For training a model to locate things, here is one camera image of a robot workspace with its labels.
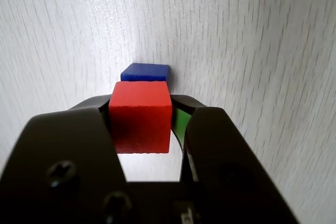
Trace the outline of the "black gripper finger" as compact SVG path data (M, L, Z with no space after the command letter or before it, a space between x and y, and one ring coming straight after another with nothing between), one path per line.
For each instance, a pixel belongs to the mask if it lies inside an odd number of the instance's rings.
M132 203L106 125L110 97L33 117L1 175L1 223L130 223Z
M173 107L190 116L184 135L201 223L296 223L297 219L224 109L187 95Z

